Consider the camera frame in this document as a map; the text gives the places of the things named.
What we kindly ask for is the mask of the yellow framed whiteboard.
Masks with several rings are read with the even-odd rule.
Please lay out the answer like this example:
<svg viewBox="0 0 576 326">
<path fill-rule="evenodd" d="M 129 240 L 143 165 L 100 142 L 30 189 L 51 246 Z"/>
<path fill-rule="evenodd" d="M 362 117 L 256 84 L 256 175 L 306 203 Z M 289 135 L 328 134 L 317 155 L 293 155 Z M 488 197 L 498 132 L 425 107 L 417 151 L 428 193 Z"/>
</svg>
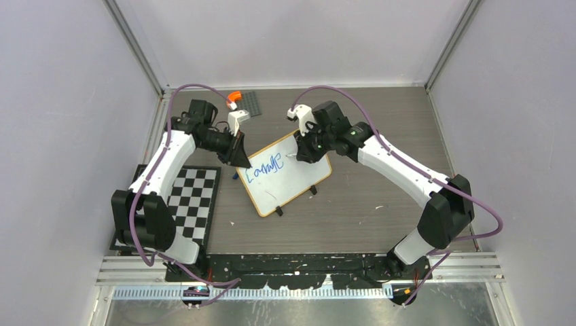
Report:
<svg viewBox="0 0 576 326">
<path fill-rule="evenodd" d="M 236 169 L 260 217 L 275 213 L 332 174 L 328 156 L 314 164 L 286 157 L 296 152 L 296 141 L 290 132 L 249 156 L 251 168 Z"/>
</svg>

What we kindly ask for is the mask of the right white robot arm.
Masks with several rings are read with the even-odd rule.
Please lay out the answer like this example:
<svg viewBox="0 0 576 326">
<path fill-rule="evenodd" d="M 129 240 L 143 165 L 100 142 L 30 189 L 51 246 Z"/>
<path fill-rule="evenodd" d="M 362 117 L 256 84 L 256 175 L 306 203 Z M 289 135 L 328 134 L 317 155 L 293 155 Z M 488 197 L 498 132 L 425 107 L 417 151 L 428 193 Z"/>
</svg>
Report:
<svg viewBox="0 0 576 326">
<path fill-rule="evenodd" d="M 299 130 L 296 159 L 316 163 L 329 151 L 346 156 L 386 177 L 407 193 L 423 211 L 416 228 L 388 253 L 388 270 L 406 278 L 415 262 L 437 249 L 445 249 L 473 221 L 470 182 L 461 175 L 437 173 L 393 147 L 367 122 L 351 124 L 334 101 L 315 108 L 298 105 L 287 119 Z"/>
</svg>

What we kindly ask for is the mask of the black white checkerboard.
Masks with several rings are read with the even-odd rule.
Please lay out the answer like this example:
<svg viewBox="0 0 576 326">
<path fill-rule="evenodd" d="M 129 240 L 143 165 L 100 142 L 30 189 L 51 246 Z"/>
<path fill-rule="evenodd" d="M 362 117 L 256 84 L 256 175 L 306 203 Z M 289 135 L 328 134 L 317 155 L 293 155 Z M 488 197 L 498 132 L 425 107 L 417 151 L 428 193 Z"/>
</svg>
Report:
<svg viewBox="0 0 576 326">
<path fill-rule="evenodd" d="M 176 233 L 207 249 L 215 211 L 221 168 L 183 166 L 165 200 Z"/>
</svg>

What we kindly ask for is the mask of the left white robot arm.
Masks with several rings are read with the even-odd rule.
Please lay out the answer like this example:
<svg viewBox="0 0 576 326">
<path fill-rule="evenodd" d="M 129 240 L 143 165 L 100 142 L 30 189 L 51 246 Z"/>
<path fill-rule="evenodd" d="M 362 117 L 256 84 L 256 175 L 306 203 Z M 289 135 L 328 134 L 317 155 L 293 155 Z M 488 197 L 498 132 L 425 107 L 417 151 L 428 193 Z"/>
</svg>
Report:
<svg viewBox="0 0 576 326">
<path fill-rule="evenodd" d="M 127 190 L 117 190 L 111 207 L 117 240 L 138 251 L 159 252 L 183 263 L 182 272 L 192 281 L 209 270 L 200 258 L 200 245 L 178 233 L 168 197 L 185 161 L 197 150 L 216 153 L 223 164 L 250 168 L 240 124 L 249 119 L 246 110 L 228 113 L 226 127 L 213 126 L 218 110 L 213 104 L 192 100 L 189 109 L 169 119 L 159 148 L 145 170 Z"/>
</svg>

